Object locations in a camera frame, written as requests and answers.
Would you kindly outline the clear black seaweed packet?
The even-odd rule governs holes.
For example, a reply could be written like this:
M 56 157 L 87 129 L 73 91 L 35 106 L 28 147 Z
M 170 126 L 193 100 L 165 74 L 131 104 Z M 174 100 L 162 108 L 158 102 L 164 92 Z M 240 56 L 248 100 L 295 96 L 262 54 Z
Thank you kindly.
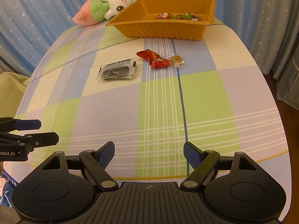
M 96 79 L 99 81 L 133 79 L 137 62 L 132 59 L 121 60 L 101 66 Z

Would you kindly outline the grey lace-trimmed curtain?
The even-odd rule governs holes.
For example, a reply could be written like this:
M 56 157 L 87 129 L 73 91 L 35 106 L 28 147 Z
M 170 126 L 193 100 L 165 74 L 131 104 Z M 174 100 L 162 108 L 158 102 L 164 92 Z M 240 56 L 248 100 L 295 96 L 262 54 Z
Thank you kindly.
M 272 67 L 277 99 L 298 109 L 298 0 L 292 0 L 290 16 Z

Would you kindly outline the red foil candy wrapper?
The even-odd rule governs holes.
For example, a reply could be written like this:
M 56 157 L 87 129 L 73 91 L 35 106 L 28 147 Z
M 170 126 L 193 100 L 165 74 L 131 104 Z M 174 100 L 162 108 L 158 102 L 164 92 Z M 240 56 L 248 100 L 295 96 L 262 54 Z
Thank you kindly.
M 161 69 L 170 66 L 170 62 L 165 58 L 155 58 L 150 62 L 150 66 L 152 69 Z

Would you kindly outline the green candy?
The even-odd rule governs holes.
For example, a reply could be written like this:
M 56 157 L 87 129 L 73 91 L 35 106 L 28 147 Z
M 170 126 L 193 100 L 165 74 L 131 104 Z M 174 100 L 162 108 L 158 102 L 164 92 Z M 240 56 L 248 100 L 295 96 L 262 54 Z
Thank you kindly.
M 173 14 L 171 18 L 178 19 L 178 20 L 190 20 L 190 14 L 189 12 L 182 13 L 182 14 Z

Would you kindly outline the orange plastic tray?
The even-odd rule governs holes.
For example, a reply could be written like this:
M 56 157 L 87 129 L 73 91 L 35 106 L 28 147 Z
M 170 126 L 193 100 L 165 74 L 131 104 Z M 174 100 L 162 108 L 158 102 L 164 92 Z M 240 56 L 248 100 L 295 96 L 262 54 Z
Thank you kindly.
M 137 0 L 109 20 L 128 38 L 200 41 L 214 21 L 216 0 Z

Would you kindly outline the brown candy clear wrapper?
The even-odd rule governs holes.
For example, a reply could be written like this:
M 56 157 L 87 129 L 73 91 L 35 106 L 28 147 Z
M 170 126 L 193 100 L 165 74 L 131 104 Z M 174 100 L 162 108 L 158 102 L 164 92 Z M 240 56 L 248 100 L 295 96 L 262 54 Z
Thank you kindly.
M 180 57 L 179 55 L 171 54 L 168 57 L 168 60 L 170 61 L 171 65 L 174 68 L 178 68 L 178 67 L 182 67 L 182 66 L 186 65 L 186 62 L 184 61 L 184 59 L 182 57 Z

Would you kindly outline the white bunny carrot plush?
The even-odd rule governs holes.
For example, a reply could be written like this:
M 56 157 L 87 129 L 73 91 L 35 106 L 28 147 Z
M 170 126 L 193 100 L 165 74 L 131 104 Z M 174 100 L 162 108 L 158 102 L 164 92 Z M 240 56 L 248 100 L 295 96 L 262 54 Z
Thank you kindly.
M 137 0 L 87 0 L 73 22 L 81 26 L 91 26 L 109 20 Z

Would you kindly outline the checkered pastel tablecloth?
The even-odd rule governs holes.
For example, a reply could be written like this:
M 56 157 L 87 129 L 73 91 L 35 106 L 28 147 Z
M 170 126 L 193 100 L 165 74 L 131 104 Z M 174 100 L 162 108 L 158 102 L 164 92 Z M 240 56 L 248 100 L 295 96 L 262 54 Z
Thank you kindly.
M 179 55 L 186 65 L 152 69 L 137 52 Z M 132 59 L 133 79 L 99 81 L 101 66 Z M 17 110 L 39 119 L 59 143 L 37 148 L 26 162 L 6 162 L 22 181 L 55 151 L 77 155 L 115 143 L 108 173 L 119 181 L 180 181 L 190 172 L 190 141 L 224 156 L 243 151 L 284 188 L 291 185 L 288 146 L 271 91 L 253 57 L 225 25 L 200 41 L 129 39 L 104 24 L 75 26 L 50 47 L 33 72 Z

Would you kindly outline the pale green cushion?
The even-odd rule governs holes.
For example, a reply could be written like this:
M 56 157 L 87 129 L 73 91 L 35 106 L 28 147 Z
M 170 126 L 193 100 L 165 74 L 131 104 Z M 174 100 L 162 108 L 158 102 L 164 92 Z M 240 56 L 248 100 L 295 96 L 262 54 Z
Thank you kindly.
M 14 72 L 3 72 L 0 80 L 0 117 L 13 117 L 17 112 L 30 78 Z

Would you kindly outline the red candy wrapper white logo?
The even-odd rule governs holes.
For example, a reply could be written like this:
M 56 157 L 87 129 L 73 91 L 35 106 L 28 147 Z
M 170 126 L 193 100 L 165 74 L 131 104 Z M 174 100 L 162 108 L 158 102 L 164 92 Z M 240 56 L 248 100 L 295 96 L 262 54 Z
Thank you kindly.
M 151 51 L 150 49 L 146 49 L 143 51 L 139 51 L 136 53 L 136 55 L 138 57 L 141 57 L 142 59 L 148 61 L 148 62 L 152 62 L 154 59 L 158 59 L 161 56 L 153 51 Z

